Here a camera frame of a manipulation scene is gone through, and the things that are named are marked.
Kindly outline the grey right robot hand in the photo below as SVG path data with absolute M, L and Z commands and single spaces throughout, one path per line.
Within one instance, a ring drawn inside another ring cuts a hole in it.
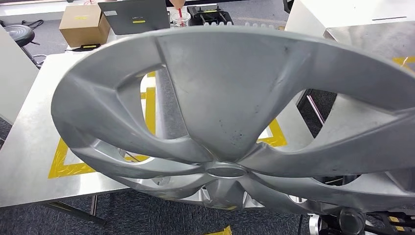
M 340 229 L 344 235 L 362 235 L 366 225 L 366 215 L 352 208 L 342 208 L 338 216 Z

